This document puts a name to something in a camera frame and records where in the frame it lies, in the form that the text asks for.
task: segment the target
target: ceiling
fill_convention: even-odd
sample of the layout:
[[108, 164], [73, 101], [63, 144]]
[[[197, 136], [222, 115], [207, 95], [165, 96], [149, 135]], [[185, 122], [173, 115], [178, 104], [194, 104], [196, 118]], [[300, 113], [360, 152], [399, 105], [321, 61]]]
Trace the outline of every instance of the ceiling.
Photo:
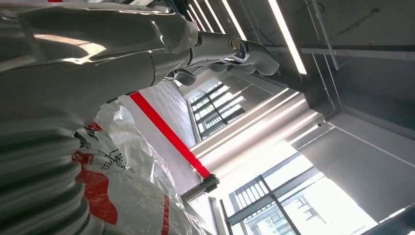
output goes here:
[[[182, 6], [179, 10], [184, 15], [187, 15], [186, 6], [187, 2], [190, 2], [204, 23], [194, 0], [175, 2]], [[198, 2], [214, 31], [220, 32], [204, 0]], [[285, 39], [268, 0], [227, 0], [227, 2], [248, 40], [265, 46], [286, 47]], [[277, 2], [297, 47], [327, 48], [311, 0], [277, 0]], [[322, 11], [325, 29], [334, 47], [353, 46], [366, 49], [388, 47], [388, 50], [392, 51], [415, 51], [413, 46], [415, 45], [415, 1], [317, 0], [317, 2], [319, 10]], [[209, 0], [209, 3], [225, 31], [239, 36], [222, 0]], [[357, 109], [415, 130], [415, 92], [413, 91], [415, 60], [336, 56], [340, 65], [337, 71], [330, 55], [326, 56], [326, 62], [321, 54], [314, 55], [316, 61], [312, 54], [302, 54], [307, 75], [300, 76], [287, 50], [273, 51], [273, 53], [281, 62], [281, 69], [279, 74], [270, 78], [304, 92], [312, 108], [326, 115], [336, 114], [342, 108]], [[327, 98], [324, 85], [335, 106], [335, 112]]]

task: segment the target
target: white plastic bag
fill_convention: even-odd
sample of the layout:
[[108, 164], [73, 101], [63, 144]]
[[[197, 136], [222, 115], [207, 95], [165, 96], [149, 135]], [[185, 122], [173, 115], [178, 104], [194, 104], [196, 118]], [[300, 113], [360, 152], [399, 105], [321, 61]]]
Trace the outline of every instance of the white plastic bag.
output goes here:
[[184, 211], [164, 160], [139, 133], [118, 101], [104, 104], [96, 120], [75, 131], [82, 165], [78, 179], [93, 215], [137, 235], [203, 235]]

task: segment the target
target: industrial robot arm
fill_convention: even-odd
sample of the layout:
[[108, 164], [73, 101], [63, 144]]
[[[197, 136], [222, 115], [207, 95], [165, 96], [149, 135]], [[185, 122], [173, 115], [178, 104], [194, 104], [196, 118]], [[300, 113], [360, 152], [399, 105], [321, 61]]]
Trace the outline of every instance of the industrial robot arm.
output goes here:
[[259, 44], [195, 28], [126, 5], [1, 5], [0, 234], [125, 235], [89, 213], [72, 132], [120, 95], [190, 85], [187, 68], [278, 69]]

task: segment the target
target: red painted beam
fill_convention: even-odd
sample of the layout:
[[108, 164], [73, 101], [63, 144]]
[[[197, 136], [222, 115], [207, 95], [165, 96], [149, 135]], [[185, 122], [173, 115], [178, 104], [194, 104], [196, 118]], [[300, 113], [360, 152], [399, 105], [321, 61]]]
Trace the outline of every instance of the red painted beam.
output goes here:
[[183, 141], [174, 133], [174, 131], [161, 118], [157, 111], [148, 103], [148, 101], [139, 92], [130, 95], [131, 99], [141, 108], [154, 125], [163, 133], [163, 135], [172, 143], [172, 145], [183, 155], [184, 158], [196, 169], [204, 178], [210, 176], [210, 172], [194, 156]]

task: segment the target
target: window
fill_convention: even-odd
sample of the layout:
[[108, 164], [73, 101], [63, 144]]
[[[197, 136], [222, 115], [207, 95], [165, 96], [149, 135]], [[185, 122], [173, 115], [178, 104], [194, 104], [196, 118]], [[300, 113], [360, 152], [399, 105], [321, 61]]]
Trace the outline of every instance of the window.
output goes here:
[[216, 133], [245, 111], [239, 105], [244, 97], [228, 92], [229, 87], [218, 82], [190, 101], [202, 139]]
[[221, 205], [234, 235], [360, 235], [377, 225], [298, 152], [229, 194]]

